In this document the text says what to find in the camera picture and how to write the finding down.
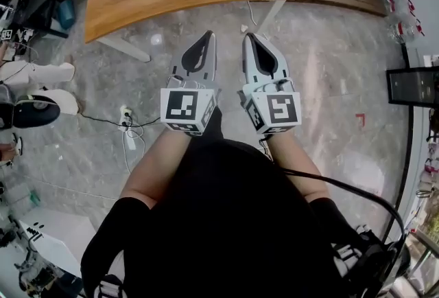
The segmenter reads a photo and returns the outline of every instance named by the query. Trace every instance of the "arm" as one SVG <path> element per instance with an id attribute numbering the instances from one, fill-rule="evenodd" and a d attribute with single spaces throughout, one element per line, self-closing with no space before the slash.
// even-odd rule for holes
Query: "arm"
<path id="1" fill-rule="evenodd" d="M 121 198 L 133 197 L 150 209 L 163 197 L 183 155 L 190 136 L 165 129 L 132 171 Z"/>
<path id="2" fill-rule="evenodd" d="M 6 50 L 8 50 L 8 42 L 3 41 L 0 47 L 0 67 L 4 65 L 3 58 L 5 57 Z"/>
<path id="3" fill-rule="evenodd" d="M 273 160 L 282 168 L 320 175 L 319 170 L 291 132 L 273 135 L 268 140 Z M 325 182 L 305 177 L 288 176 L 308 203 L 318 198 L 330 198 Z"/>

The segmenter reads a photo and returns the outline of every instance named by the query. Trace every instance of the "black t-shirt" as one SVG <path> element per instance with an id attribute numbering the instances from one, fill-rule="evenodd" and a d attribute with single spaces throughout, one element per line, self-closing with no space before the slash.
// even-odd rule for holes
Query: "black t-shirt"
<path id="1" fill-rule="evenodd" d="M 345 297 L 331 243 L 355 241 L 331 200 L 307 203 L 259 151 L 218 141 L 186 153 L 152 209 L 116 202 L 82 258 L 82 279 L 92 297 L 124 250 L 128 297 Z"/>

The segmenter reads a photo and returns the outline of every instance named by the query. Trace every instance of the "white marker cube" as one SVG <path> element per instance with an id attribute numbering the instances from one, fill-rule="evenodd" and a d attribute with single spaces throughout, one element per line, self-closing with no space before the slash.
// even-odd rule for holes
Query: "white marker cube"
<path id="1" fill-rule="evenodd" d="M 298 92 L 253 92 L 244 108 L 259 135 L 286 132 L 302 124 Z"/>
<path id="2" fill-rule="evenodd" d="M 217 106 L 214 89 L 163 88 L 160 117 L 171 130 L 203 133 Z"/>

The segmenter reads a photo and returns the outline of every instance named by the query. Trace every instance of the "gray floor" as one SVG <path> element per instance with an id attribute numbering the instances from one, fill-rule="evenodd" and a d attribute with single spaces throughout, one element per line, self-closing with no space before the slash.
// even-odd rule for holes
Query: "gray floor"
<path id="1" fill-rule="evenodd" d="M 266 3 L 254 3 L 255 18 Z M 148 50 L 142 63 L 100 43 L 84 44 L 85 3 L 65 41 L 39 40 L 39 62 L 61 63 L 73 54 L 77 72 L 59 87 L 74 93 L 85 113 L 118 121 L 119 107 L 134 110 L 139 123 L 159 116 L 159 89 L 165 86 L 176 46 L 205 30 L 217 35 L 219 105 L 226 137 L 259 147 L 249 118 L 239 106 L 242 87 L 241 24 L 250 26 L 245 2 L 180 11 L 121 30 L 125 38 Z M 153 35 L 162 42 L 151 45 Z M 265 32 L 284 53 L 296 89 L 302 95 L 303 124 L 294 129 L 320 171 L 393 201 L 405 156 L 408 109 L 389 105 L 385 70 L 403 66 L 401 50 L 387 36 L 384 19 L 325 5 L 287 3 Z M 355 115 L 364 113 L 361 126 Z M 163 127 L 145 128 L 147 148 Z M 25 148 L 6 184 L 16 213 L 31 206 L 27 190 L 36 190 L 42 205 L 84 214 L 98 227 L 127 179 L 122 134 L 115 126 L 64 115 L 50 126 L 20 130 Z M 2 133 L 5 140 L 10 133 Z M 142 146 L 128 152 L 130 167 Z M 388 216 L 378 205 L 331 188 L 333 198 L 352 225 L 368 223 L 377 233 Z"/>

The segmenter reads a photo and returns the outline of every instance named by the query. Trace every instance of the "red corner mark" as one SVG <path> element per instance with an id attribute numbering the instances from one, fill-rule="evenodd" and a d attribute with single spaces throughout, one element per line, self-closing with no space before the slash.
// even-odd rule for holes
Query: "red corner mark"
<path id="1" fill-rule="evenodd" d="M 355 117 L 360 117 L 363 119 L 363 127 L 366 124 L 366 114 L 355 114 Z"/>

